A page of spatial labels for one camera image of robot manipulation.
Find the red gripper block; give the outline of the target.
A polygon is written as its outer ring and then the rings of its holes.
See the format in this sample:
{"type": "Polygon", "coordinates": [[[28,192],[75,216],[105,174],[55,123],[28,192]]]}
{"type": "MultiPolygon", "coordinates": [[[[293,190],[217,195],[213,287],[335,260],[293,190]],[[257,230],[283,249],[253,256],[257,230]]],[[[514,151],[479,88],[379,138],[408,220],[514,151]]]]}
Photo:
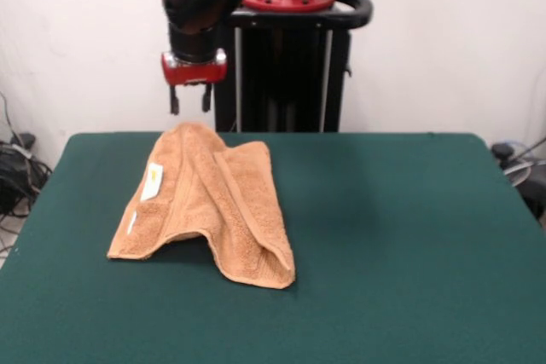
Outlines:
{"type": "Polygon", "coordinates": [[[161,55],[164,77],[169,86],[172,115],[179,114],[179,100],[175,85],[205,84],[201,110],[209,113],[212,104],[212,84],[221,82],[227,73],[228,62],[224,49],[217,49],[215,57],[205,63],[179,60],[171,51],[161,55]]]}

